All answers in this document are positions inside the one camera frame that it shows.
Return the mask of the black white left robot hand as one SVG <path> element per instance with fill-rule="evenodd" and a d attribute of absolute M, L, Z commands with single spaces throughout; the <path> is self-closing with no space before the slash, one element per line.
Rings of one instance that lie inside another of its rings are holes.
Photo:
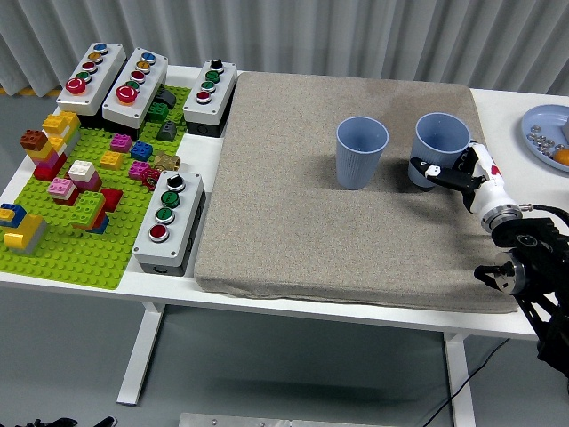
<path fill-rule="evenodd" d="M 94 424 L 94 427 L 116 427 L 117 423 L 118 420 L 114 416 L 109 415 L 103 418 L 102 420 L 98 421 L 96 424 Z M 59 419 L 56 419 L 55 421 L 48 423 L 37 418 L 35 419 L 35 421 L 31 423 L 25 423 L 24 426 L 25 427 L 77 427 L 78 421 L 73 418 L 61 417 Z"/>

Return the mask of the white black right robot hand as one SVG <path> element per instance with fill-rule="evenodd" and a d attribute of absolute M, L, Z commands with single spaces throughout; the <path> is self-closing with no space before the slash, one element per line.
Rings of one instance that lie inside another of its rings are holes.
<path fill-rule="evenodd" d="M 467 210 L 488 231 L 522 218 L 520 206 L 507 194 L 501 171 L 484 144 L 471 141 L 449 167 L 420 157 L 411 157 L 411 165 L 430 183 L 459 191 Z"/>

